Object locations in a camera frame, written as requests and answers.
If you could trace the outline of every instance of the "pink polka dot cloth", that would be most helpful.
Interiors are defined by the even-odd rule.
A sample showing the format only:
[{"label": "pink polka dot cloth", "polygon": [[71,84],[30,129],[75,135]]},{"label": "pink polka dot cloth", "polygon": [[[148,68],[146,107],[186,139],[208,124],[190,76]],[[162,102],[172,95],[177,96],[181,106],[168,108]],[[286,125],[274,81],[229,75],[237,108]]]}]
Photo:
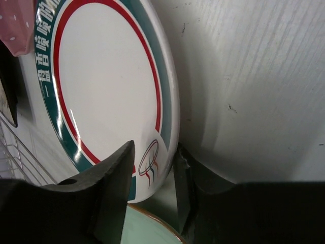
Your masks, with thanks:
[{"label": "pink polka dot cloth", "polygon": [[0,0],[0,40],[14,56],[31,52],[35,0]]}]

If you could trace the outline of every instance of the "white wall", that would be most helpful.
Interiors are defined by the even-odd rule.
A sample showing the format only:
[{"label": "white wall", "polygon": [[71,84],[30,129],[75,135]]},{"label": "white wall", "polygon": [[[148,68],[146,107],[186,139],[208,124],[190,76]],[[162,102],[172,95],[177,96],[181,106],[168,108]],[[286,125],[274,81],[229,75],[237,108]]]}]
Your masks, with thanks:
[{"label": "white wall", "polygon": [[152,0],[181,142],[233,181],[325,179],[325,2]]}]

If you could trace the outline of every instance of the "green bowl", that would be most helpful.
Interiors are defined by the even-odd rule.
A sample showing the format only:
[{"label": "green bowl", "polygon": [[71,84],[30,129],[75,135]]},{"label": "green bowl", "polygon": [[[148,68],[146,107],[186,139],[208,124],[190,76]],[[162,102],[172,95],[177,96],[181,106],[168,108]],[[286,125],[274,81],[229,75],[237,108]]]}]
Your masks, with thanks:
[{"label": "green bowl", "polygon": [[126,208],[121,244],[185,244],[184,239],[158,217],[134,205]]}]

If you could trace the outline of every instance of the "dish rack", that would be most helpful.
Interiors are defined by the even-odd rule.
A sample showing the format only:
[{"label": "dish rack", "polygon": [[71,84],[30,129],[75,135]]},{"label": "dish rack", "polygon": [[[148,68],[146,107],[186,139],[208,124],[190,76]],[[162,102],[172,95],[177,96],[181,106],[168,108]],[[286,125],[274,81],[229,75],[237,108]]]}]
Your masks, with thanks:
[{"label": "dish rack", "polygon": [[1,116],[0,178],[21,179],[36,186],[57,183]]}]

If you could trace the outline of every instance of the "ceramic plate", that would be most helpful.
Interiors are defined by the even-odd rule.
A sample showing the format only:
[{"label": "ceramic plate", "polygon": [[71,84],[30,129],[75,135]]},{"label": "ceramic plate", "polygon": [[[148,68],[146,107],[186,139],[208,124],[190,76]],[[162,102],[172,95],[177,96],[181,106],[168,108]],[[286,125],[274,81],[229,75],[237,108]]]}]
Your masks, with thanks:
[{"label": "ceramic plate", "polygon": [[150,197],[176,150],[174,64],[147,0],[42,0],[37,74],[50,120],[81,172],[134,140],[129,202]]},{"label": "ceramic plate", "polygon": [[184,239],[164,221],[140,208],[126,209],[121,244],[185,244]]}]

